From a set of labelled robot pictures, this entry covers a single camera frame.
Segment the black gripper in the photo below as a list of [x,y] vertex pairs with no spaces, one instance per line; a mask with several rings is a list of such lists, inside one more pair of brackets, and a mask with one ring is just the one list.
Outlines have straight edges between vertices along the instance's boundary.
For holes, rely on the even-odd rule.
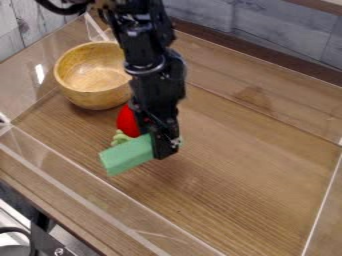
[[163,160],[180,151],[178,104],[186,97],[186,63],[181,54],[169,49],[158,63],[137,66],[126,63],[131,75],[130,108],[141,134],[150,134],[154,158]]

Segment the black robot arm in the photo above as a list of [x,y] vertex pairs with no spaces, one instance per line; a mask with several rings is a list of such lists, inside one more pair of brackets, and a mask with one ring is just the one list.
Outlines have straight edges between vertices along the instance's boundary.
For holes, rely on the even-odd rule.
[[163,0],[34,0],[58,15],[98,10],[125,53],[125,71],[131,76],[130,108],[139,130],[151,136],[153,154],[165,159],[180,150],[178,104],[186,97],[186,64],[172,48],[177,39]]

